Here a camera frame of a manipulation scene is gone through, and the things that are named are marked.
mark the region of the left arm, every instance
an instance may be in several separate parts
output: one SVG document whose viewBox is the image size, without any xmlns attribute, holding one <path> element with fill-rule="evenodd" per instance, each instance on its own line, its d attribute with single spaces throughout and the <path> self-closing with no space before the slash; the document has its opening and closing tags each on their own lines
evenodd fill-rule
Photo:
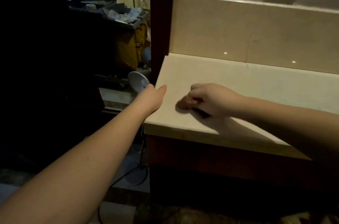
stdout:
<svg viewBox="0 0 339 224">
<path fill-rule="evenodd" d="M 100 204 L 142 122 L 167 86 L 148 85 L 120 114 L 15 192 L 1 223 L 85 223 Z"/>
</svg>

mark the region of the marble countertop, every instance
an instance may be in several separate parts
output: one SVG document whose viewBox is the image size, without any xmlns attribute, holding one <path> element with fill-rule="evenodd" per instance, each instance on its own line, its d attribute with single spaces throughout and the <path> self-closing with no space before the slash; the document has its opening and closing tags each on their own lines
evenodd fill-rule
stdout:
<svg viewBox="0 0 339 224">
<path fill-rule="evenodd" d="M 156 87 L 168 85 L 162 106 L 144 122 L 147 135 L 308 159 L 246 121 L 200 119 L 175 104 L 194 83 L 217 83 L 246 96 L 339 114 L 339 75 L 170 53 Z"/>
</svg>

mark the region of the countertop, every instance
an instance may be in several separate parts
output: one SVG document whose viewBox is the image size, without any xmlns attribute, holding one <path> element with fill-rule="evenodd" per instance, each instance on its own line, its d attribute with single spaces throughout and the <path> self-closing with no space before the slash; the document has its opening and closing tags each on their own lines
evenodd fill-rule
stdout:
<svg viewBox="0 0 339 224">
<path fill-rule="evenodd" d="M 309 159 L 246 121 L 202 120 L 190 111 L 176 111 L 176 102 L 194 83 L 217 83 L 246 96 L 339 114 L 337 74 L 170 53 L 156 84 L 167 84 L 167 93 L 162 106 L 145 120 L 145 134 Z"/>
</svg>

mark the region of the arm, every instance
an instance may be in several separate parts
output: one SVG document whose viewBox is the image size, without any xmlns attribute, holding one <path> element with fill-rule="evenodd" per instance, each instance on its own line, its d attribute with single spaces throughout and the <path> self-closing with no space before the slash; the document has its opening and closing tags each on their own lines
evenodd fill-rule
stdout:
<svg viewBox="0 0 339 224">
<path fill-rule="evenodd" d="M 339 115 L 249 98 L 217 84 L 192 85 L 196 108 L 248 121 L 339 174 Z"/>
<path fill-rule="evenodd" d="M 124 111 L 15 192 L 1 223 L 85 223 L 100 204 L 138 128 L 167 87 L 148 85 Z"/>
</svg>

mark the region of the forearm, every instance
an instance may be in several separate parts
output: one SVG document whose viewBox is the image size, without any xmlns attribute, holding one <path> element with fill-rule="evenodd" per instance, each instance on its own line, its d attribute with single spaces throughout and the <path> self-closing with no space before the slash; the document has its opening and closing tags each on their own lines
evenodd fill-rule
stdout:
<svg viewBox="0 0 339 224">
<path fill-rule="evenodd" d="M 1 222 L 86 222 L 148 114 L 139 105 L 128 106 L 19 189 L 0 209 Z"/>
<path fill-rule="evenodd" d="M 247 98 L 239 118 L 270 132 L 313 160 L 337 168 L 339 115 Z"/>
</svg>

